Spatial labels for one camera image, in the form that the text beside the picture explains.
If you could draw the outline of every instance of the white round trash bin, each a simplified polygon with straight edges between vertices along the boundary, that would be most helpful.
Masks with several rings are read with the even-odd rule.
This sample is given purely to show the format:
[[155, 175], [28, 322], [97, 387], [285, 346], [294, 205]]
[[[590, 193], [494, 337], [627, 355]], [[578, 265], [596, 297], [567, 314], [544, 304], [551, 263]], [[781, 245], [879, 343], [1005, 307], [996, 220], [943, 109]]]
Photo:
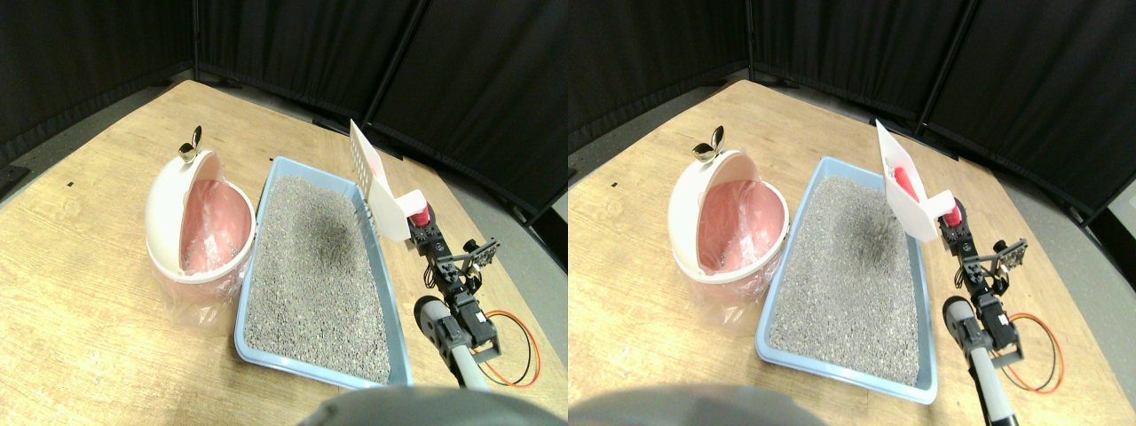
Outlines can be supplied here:
[[217, 153], [195, 144], [187, 152], [170, 159], [150, 186], [147, 251], [174, 324], [231, 334], [256, 232], [252, 203], [225, 181]]
[[785, 198], [753, 159], [724, 151], [683, 172], [667, 226], [700, 320], [752, 334], [788, 234]]

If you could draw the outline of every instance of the gray floor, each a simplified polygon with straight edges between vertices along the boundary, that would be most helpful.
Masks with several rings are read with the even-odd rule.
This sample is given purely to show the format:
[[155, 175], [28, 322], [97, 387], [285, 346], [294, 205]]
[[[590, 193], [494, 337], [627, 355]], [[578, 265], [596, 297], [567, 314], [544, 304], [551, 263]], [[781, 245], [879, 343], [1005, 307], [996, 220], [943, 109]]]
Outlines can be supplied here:
[[[730, 75], [736, 78], [745, 76], [745, 72]], [[774, 78], [759, 76], [759, 80]], [[699, 87], [687, 92], [574, 152], [569, 156], [569, 165], [579, 170], [574, 181], [585, 177], [655, 127], [707, 99], [717, 89]], [[860, 122], [868, 123], [872, 117], [870, 112], [854, 103], [810, 87], [775, 90]], [[1109, 262], [1104, 253], [1093, 244], [1091, 237], [1063, 215], [1036, 185], [1004, 173], [995, 175], [1034, 235], [1045, 247], [1053, 267], [1069, 289], [1085, 321], [1088, 323], [1129, 403], [1136, 406], [1136, 339], [1134, 339], [1136, 331], [1133, 328], [1136, 324], [1136, 292]], [[1005, 235], [1005, 239], [1016, 236]], [[1027, 253], [1022, 267], [1028, 266]], [[1060, 333], [1060, 325], [1053, 326]]]
[[[187, 78], [189, 74], [183, 73], [177, 77]], [[114, 105], [95, 112], [91, 117], [68, 127], [53, 137], [49, 139], [31, 152], [12, 161], [15, 166], [31, 169], [17, 185], [18, 189], [9, 192], [5, 200], [0, 200], [0, 206], [19, 193], [23, 187], [43, 174], [47, 169], [59, 162], [92, 137], [105, 131], [115, 122], [118, 122], [127, 114], [157, 98], [166, 87], [148, 87], [134, 93]], [[222, 87], [223, 92], [234, 97], [251, 101], [266, 108], [274, 109], [303, 122], [311, 122], [312, 115], [302, 106], [264, 92], [253, 87]], [[440, 170], [442, 179], [446, 183], [462, 208], [477, 225], [478, 231], [486, 237], [496, 237], [502, 242], [501, 250], [498, 251], [496, 265], [491, 267], [503, 267], [509, 273], [517, 290], [528, 303], [529, 309], [540, 321], [541, 327], [552, 344], [552, 349], [560, 357], [565, 367], [568, 366], [568, 275], [565, 274], [556, 261], [545, 253], [540, 244], [501, 208], [493, 199], [478, 185], [462, 176]], [[557, 211], [567, 217], [567, 201], [561, 202]], [[465, 241], [450, 241], [451, 244], [460, 247]]]

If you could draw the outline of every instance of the blue plastic tray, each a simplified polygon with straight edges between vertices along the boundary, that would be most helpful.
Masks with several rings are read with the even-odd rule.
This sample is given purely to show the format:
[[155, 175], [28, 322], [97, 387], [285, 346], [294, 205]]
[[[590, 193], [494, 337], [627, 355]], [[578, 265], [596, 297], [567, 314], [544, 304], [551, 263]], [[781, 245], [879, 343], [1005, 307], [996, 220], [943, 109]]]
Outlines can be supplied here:
[[797, 228], [801, 225], [801, 219], [804, 218], [804, 211], [809, 209], [809, 199], [812, 195], [812, 191], [816, 190], [821, 179], [830, 175], [847, 176], [864, 186], [884, 191], [883, 176], [832, 157], [820, 159], [817, 170], [812, 174], [812, 179], [809, 181], [804, 199], [801, 200], [801, 206], [796, 209], [796, 218], [793, 220], [793, 227], [788, 234], [788, 243], [785, 247], [785, 260], [778, 266], [777, 274], [774, 275], [774, 281], [769, 286], [769, 295], [766, 298], [766, 307], [761, 312], [761, 323], [758, 325], [758, 335], [755, 339], [758, 356], [768, 362], [796, 368], [888, 395], [929, 404], [935, 401], [935, 396], [938, 393], [938, 375], [935, 370], [935, 344], [932, 341], [930, 332], [930, 301], [927, 299], [927, 279], [924, 276], [922, 251], [919, 249], [919, 241], [910, 235], [908, 236], [908, 253], [911, 259], [911, 277], [914, 278], [911, 284], [916, 292], [916, 316], [919, 321], [919, 374], [916, 376], [914, 386], [908, 386], [818, 359], [777, 350], [769, 345], [769, 321], [777, 312], [777, 290], [780, 284], [782, 274], [785, 273], [785, 266], [793, 258], [793, 243], [796, 239]]
[[[273, 182], [281, 176], [300, 176], [304, 181], [320, 187], [326, 187], [341, 192], [351, 199], [356, 206], [356, 211], [361, 216], [362, 237], [367, 245], [367, 257], [370, 259], [370, 273], [375, 277], [375, 290], [378, 292], [379, 303], [383, 306], [383, 327], [386, 328], [386, 349], [391, 358], [391, 374], [387, 377], [387, 385], [414, 384], [410, 377], [410, 358], [407, 356], [407, 342], [402, 335], [402, 323], [399, 320], [398, 303], [394, 302], [394, 291], [391, 289], [391, 278], [386, 275], [386, 262], [383, 261], [383, 251], [378, 248], [378, 237], [375, 235], [374, 225], [370, 222], [370, 209], [364, 201], [362, 191], [354, 182], [335, 176], [315, 167], [298, 162], [295, 160], [276, 157], [273, 160], [273, 168], [268, 172], [268, 181], [265, 190], [260, 194], [260, 208], [257, 211], [257, 234], [260, 234], [260, 224], [265, 210], [268, 207], [268, 193]], [[265, 352], [250, 348], [244, 342], [244, 321], [248, 317], [249, 289], [252, 283], [252, 275], [257, 273], [257, 249], [260, 239], [252, 244], [249, 270], [244, 275], [244, 286], [241, 289], [241, 303], [236, 314], [236, 353], [245, 361], [275, 368], [282, 371], [292, 373], [320, 382], [331, 383], [346, 389], [364, 389], [383, 386], [365, 378], [351, 376], [324, 367], [315, 366], [300, 360], [282, 357], [276, 353]]]

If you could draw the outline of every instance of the plastic bag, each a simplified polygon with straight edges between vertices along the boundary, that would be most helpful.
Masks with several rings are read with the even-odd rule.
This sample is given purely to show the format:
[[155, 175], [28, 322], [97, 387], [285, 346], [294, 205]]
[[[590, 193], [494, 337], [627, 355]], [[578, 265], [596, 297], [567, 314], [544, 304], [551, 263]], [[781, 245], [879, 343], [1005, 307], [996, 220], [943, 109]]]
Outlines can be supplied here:
[[204, 284], [178, 283], [153, 267], [167, 318], [174, 325], [195, 328], [207, 336], [233, 334], [245, 264]]
[[[785, 226], [785, 210], [763, 183], [735, 181], [707, 191], [699, 220], [699, 264], [710, 276], [752, 267], [771, 250]], [[780, 248], [754, 273], [725, 284], [688, 278], [692, 304], [701, 323], [743, 334], [757, 329]]]
[[778, 252], [766, 266], [733, 283], [705, 284], [686, 278], [695, 317], [703, 325], [721, 326], [742, 335], [753, 334], [780, 260], [782, 252]]
[[252, 227], [248, 203], [225, 182], [193, 183], [182, 223], [181, 267], [187, 281], [231, 268], [200, 284], [179, 283], [153, 268], [166, 312], [175, 325], [198, 328], [206, 335], [233, 333], [248, 256], [237, 256]]

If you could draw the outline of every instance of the metal rod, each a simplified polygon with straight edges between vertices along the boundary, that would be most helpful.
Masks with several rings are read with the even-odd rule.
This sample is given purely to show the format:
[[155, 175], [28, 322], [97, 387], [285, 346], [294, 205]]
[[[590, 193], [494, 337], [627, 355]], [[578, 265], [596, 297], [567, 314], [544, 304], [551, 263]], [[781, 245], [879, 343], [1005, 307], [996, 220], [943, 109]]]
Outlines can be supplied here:
[[199, 16], [201, 5], [198, 0], [193, 0], [193, 81], [201, 82], [201, 70], [198, 69], [198, 62], [201, 61], [198, 51], [201, 44], [201, 17]]
[[375, 91], [375, 98], [371, 99], [370, 106], [367, 107], [367, 116], [362, 117], [364, 127], [360, 130], [366, 131], [367, 127], [370, 127], [370, 123], [375, 120], [378, 106], [383, 102], [383, 98], [386, 97], [386, 90], [391, 86], [395, 72], [402, 66], [402, 59], [407, 56], [407, 49], [410, 47], [410, 42], [414, 41], [415, 34], [418, 33], [418, 27], [421, 26], [427, 8], [429, 8], [429, 0], [418, 0], [418, 3], [415, 5], [414, 14], [410, 15], [410, 22], [402, 31], [402, 36], [399, 37], [399, 45], [394, 49], [394, 55], [391, 56], [391, 62], [386, 65], [383, 80], [378, 82], [378, 90]]
[[750, 69], [749, 69], [750, 70], [750, 81], [751, 82], [757, 82], [758, 81], [757, 70], [753, 69], [753, 64], [754, 64], [754, 60], [755, 60], [754, 59], [755, 55], [753, 52], [753, 48], [754, 48], [754, 44], [757, 44], [755, 40], [754, 40], [754, 35], [753, 35], [753, 0], [745, 0], [745, 32], [746, 32], [745, 41], [746, 41], [747, 45], [750, 47], [750, 49], [747, 50], [747, 52], [749, 52], [749, 59], [750, 59], [750, 64], [749, 64], [750, 65]]
[[946, 75], [950, 74], [951, 67], [954, 65], [954, 59], [959, 56], [962, 41], [967, 37], [967, 33], [970, 32], [970, 24], [975, 20], [975, 12], [978, 10], [979, 2], [980, 0], [970, 0], [967, 2], [967, 9], [962, 12], [962, 20], [959, 22], [959, 28], [955, 30], [954, 37], [951, 40], [951, 48], [946, 51], [946, 58], [943, 58], [943, 65], [938, 68], [935, 85], [932, 86], [930, 94], [927, 97], [927, 103], [924, 105], [922, 111], [919, 112], [919, 122], [916, 123], [916, 137], [922, 136], [924, 130], [927, 128], [927, 119], [930, 118], [932, 109], [935, 108], [935, 102], [938, 101], [938, 95], [946, 83]]

